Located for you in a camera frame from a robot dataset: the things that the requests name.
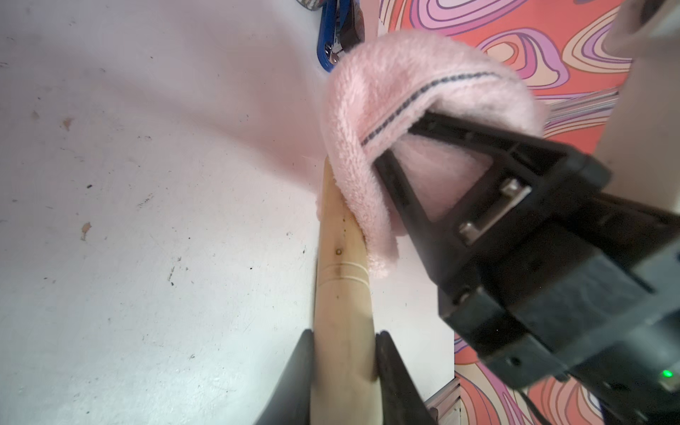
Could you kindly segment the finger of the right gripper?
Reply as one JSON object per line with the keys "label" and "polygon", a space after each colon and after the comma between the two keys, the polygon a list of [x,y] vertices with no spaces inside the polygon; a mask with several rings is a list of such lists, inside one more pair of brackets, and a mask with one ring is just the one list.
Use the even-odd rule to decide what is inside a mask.
{"label": "finger of the right gripper", "polygon": [[514,175],[571,174],[570,147],[534,136],[437,113],[425,113],[408,132],[486,155]]}
{"label": "finger of the right gripper", "polygon": [[374,166],[430,280],[455,281],[468,249],[453,226],[462,223],[467,207],[455,205],[444,218],[431,221],[392,151],[384,152]]}

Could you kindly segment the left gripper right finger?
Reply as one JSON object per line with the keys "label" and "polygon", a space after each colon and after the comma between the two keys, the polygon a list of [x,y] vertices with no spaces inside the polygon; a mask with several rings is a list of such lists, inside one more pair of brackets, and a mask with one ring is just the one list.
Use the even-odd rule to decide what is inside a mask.
{"label": "left gripper right finger", "polygon": [[375,361],[382,393],[384,425],[436,425],[387,331],[375,337]]}

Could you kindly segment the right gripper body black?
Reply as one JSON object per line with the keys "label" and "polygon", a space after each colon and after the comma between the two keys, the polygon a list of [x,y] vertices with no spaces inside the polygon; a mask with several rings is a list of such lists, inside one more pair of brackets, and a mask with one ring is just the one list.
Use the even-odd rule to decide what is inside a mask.
{"label": "right gripper body black", "polygon": [[575,377],[627,423],[679,421],[679,218],[604,166],[516,143],[437,232],[443,319],[514,388]]}

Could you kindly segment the wooden handle sickle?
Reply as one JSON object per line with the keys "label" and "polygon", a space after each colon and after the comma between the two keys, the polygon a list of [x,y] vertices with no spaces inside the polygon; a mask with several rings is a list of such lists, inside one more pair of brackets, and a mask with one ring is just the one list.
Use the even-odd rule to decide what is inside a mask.
{"label": "wooden handle sickle", "polygon": [[380,424],[382,393],[363,233],[324,165],[313,315],[313,424]]}

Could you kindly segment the pink terry rag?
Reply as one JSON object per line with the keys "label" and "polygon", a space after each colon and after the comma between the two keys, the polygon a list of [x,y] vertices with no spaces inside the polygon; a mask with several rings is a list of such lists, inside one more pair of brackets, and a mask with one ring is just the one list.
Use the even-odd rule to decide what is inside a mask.
{"label": "pink terry rag", "polygon": [[392,152],[428,218],[443,218],[490,168],[488,156],[410,133],[433,112],[540,137],[547,106],[520,76],[478,49],[429,32],[361,44],[329,76],[322,127],[338,188],[361,226],[368,271],[384,278],[405,231],[375,171]]}

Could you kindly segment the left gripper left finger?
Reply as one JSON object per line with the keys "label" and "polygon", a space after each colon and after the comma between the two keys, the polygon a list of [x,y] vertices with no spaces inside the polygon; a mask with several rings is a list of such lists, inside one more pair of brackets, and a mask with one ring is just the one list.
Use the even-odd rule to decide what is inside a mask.
{"label": "left gripper left finger", "polygon": [[315,351],[313,331],[302,332],[257,425],[309,425]]}

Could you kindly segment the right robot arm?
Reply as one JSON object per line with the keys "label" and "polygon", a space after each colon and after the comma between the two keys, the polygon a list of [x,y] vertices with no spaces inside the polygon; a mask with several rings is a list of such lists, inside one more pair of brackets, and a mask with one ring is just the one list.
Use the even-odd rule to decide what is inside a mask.
{"label": "right robot arm", "polygon": [[624,2],[604,45],[633,63],[593,154],[427,113],[411,135],[492,159],[439,221],[393,151],[375,168],[441,319],[506,386],[574,378],[607,424],[676,424],[678,2]]}

